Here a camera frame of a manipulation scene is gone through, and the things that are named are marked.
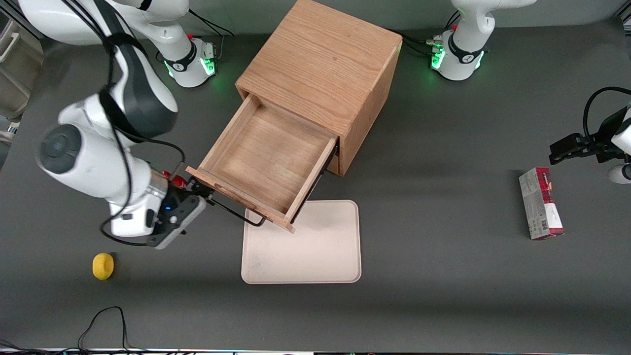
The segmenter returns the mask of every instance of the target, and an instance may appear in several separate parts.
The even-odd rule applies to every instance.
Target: green indicator light
[[[168,75],[173,78],[173,73],[171,73],[171,68],[168,67],[167,61],[164,61],[164,65],[167,67]]]
[[[445,58],[445,50],[441,49],[438,53],[434,54],[434,58],[432,59],[432,67],[434,69],[440,68],[443,58]]]
[[[480,63],[482,63],[482,57],[484,56],[484,51],[480,53],[480,58],[478,59],[478,64],[475,65],[475,68],[478,69],[480,67]]]
[[[199,58],[199,62],[204,67],[206,74],[211,76],[215,73],[215,62],[212,59]]]

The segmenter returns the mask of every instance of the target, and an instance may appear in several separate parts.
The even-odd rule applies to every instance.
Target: gray table surface
[[[428,38],[434,31],[421,31]],[[197,166],[241,99],[233,83],[266,37],[226,39],[218,76],[184,89],[155,63],[180,106],[164,139]],[[480,70],[449,82],[403,49],[390,98],[348,175],[312,199],[360,208],[355,284],[250,286],[240,278],[242,223],[210,208],[162,251],[99,235],[103,200],[42,172],[41,134],[105,81],[99,47],[49,46],[0,173],[0,335],[25,347],[72,346],[101,308],[122,306],[139,347],[425,352],[631,352],[629,186],[575,159],[551,177],[566,235],[530,241],[517,177],[549,165],[550,143],[581,130],[596,89],[629,83],[619,21],[498,29]],[[627,103],[593,107],[594,126]],[[176,153],[134,154],[172,168]],[[116,251],[117,275],[91,274]],[[86,339],[119,346],[115,313]]]

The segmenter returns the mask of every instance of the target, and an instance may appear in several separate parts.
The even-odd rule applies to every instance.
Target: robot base
[[[202,85],[208,78],[216,73],[215,47],[212,43],[201,39],[192,39],[196,47],[196,57],[184,71],[172,68],[165,61],[168,74],[182,87],[194,88]]]
[[[448,30],[440,35],[434,36],[434,42],[441,43],[440,47],[434,47],[434,55],[432,56],[432,62],[430,68],[438,71],[444,78],[454,81],[461,81],[468,79],[473,72],[480,67],[480,61],[484,56],[484,51],[477,57],[471,56],[470,63],[460,63],[458,57],[449,49],[448,45],[445,45],[449,40],[449,37],[454,32]]]

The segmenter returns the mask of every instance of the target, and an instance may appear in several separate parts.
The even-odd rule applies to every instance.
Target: yellow sponge
[[[99,280],[107,280],[114,272],[114,258],[108,253],[97,254],[92,260],[92,274]]]

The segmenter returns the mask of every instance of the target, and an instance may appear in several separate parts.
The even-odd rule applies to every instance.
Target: red button
[[[179,175],[176,175],[173,178],[173,180],[171,180],[171,182],[173,182],[173,184],[179,187],[180,189],[185,189],[186,185],[188,185],[186,180],[182,176],[179,176]]]

